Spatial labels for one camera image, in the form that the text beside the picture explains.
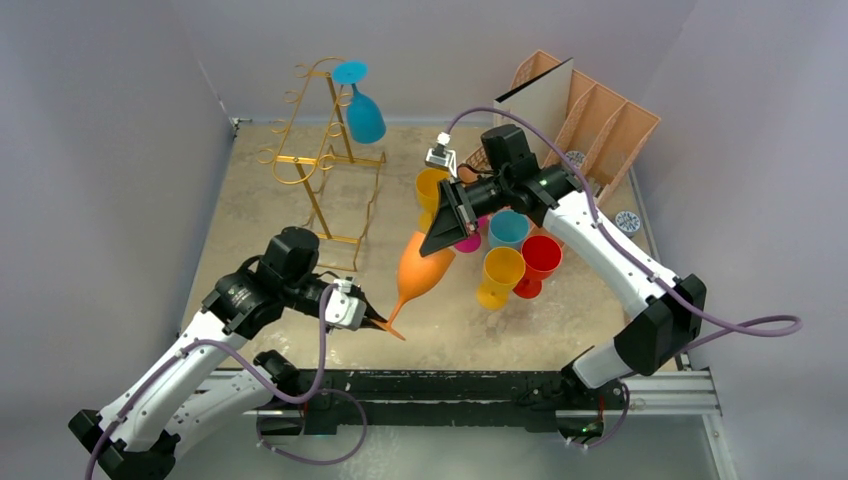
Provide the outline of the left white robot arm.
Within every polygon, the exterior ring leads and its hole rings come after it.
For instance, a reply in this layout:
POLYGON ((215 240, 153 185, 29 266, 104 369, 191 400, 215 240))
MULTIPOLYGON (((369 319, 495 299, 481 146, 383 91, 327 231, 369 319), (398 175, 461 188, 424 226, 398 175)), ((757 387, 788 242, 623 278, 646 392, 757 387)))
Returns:
POLYGON ((68 427, 90 454, 85 478, 101 468, 111 479, 163 479, 225 416, 266 403, 302 405, 322 392, 323 362, 300 393, 296 368, 278 353, 250 363, 238 352, 287 309, 318 319, 321 358, 332 329, 389 331, 351 278, 326 282, 315 272, 319 248, 315 233, 283 228, 263 254, 216 282, 189 326, 138 381, 105 407, 75 414, 68 427))

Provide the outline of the orange wine glass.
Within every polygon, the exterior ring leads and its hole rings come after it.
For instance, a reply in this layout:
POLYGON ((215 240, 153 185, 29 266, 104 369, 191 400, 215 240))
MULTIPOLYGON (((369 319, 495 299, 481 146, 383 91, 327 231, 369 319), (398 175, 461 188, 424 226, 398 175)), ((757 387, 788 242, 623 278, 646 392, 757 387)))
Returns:
POLYGON ((396 286, 398 298, 387 320, 385 330, 396 338, 406 338, 393 328, 393 322, 402 308, 411 300, 432 290, 444 277, 456 258, 456 253, 448 248, 423 256, 420 248, 425 234, 414 231, 398 263, 396 286))

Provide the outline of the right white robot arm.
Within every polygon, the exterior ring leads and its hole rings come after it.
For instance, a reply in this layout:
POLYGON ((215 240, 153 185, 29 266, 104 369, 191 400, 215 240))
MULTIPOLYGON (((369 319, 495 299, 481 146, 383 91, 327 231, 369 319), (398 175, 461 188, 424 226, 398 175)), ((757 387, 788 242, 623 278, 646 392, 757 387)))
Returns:
POLYGON ((542 168, 524 131, 494 127, 481 136, 494 169, 464 184, 443 180, 438 208, 420 247, 428 256, 466 239, 476 220, 504 207, 526 215, 577 253, 618 297, 630 322, 612 340, 593 347, 562 370, 561 392, 576 407, 596 399, 601 386, 632 373, 651 375, 693 342, 706 287, 663 267, 598 211, 594 198, 563 164, 542 168))

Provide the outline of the yellow wine glass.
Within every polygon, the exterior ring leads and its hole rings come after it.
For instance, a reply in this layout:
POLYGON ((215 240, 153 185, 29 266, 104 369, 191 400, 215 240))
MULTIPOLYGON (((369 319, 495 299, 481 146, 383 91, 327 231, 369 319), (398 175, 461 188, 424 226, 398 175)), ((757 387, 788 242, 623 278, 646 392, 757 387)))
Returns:
POLYGON ((416 198, 422 208, 418 218, 418 228, 423 233, 428 231, 439 207, 438 184, 441 180, 449 177, 447 171, 425 168, 418 173, 415 179, 416 198))
POLYGON ((523 256, 509 247, 495 247, 485 256, 482 282, 476 291, 478 303, 488 310, 503 308, 513 288, 525 274, 523 256))

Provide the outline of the red wine glass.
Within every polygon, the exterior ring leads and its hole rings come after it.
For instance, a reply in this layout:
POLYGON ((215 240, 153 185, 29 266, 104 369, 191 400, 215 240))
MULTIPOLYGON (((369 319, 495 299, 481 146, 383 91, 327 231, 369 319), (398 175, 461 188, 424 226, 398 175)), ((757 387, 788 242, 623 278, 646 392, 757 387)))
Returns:
POLYGON ((513 292, 518 297, 532 299, 541 293, 543 282, 561 264, 563 251, 553 238, 532 235, 525 240, 520 252, 525 262, 525 273, 513 292))

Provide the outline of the pink wine glass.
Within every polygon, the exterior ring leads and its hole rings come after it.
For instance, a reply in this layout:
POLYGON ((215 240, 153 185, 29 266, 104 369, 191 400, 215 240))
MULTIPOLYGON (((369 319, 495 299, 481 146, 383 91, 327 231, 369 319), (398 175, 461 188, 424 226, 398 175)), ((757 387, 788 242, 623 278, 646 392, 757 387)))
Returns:
POLYGON ((468 238, 460 241, 455 244, 453 248, 464 254, 469 254, 477 251, 482 245, 482 237, 486 232, 487 225, 489 223, 489 216, 482 216, 478 218, 477 224, 478 227, 473 234, 470 234, 468 238))

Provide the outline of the blue wine glass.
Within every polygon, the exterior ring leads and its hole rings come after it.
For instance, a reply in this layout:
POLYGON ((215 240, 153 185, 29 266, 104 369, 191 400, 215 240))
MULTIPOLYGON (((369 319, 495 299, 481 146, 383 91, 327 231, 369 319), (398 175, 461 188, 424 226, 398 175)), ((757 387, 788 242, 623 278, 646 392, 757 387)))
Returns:
POLYGON ((507 247, 520 250, 528 237, 531 226, 525 215, 506 209, 491 216, 488 224, 488 245, 490 249, 507 247))
POLYGON ((353 140, 360 144, 373 144, 383 138, 387 127, 376 102, 362 93, 358 83, 368 74, 368 66, 361 61, 339 64, 332 72, 332 79, 351 87, 352 96, 346 107, 347 124, 353 140))

